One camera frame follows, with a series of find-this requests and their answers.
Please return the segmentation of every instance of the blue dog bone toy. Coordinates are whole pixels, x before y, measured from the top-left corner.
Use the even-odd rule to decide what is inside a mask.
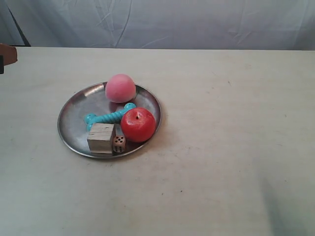
[[[123,110],[113,112],[110,114],[106,114],[103,116],[97,116],[95,114],[88,114],[84,117],[84,122],[87,124],[87,130],[90,131],[94,123],[107,123],[107,124],[114,124],[119,123],[121,119],[123,118],[123,115],[131,110],[132,108],[135,108],[136,105],[129,102],[124,106]]]

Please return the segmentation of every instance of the wooden cube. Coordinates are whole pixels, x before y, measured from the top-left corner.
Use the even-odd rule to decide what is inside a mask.
[[[93,153],[112,154],[113,124],[93,124],[87,138],[90,151]]]
[[[126,150],[126,138],[124,136],[116,136],[113,138],[113,151],[122,153]]]

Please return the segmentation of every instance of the white table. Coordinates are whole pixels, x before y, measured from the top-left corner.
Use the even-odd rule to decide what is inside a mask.
[[[315,235],[315,52],[19,48],[0,76],[1,236]],[[164,108],[119,161],[57,132],[126,73]]]

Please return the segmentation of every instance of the red apple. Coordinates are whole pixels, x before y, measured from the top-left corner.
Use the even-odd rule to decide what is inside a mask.
[[[147,109],[136,107],[124,114],[120,125],[126,139],[135,143],[141,143],[151,138],[154,134],[156,120]]]

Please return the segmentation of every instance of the metal plate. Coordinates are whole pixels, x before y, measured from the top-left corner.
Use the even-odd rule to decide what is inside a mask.
[[[92,158],[111,159],[128,155],[142,148],[144,143],[126,143],[123,153],[97,154],[91,153],[87,142],[88,131],[84,123],[84,116],[94,113],[98,116],[123,109],[125,104],[110,102],[105,96],[105,83],[90,86],[73,95],[63,106],[58,117],[58,132],[63,142],[74,152]],[[159,129],[162,121],[161,105],[156,97],[145,88],[136,85],[136,97],[131,100],[137,107],[148,109],[155,117]],[[120,126],[115,125],[117,135],[122,134]]]

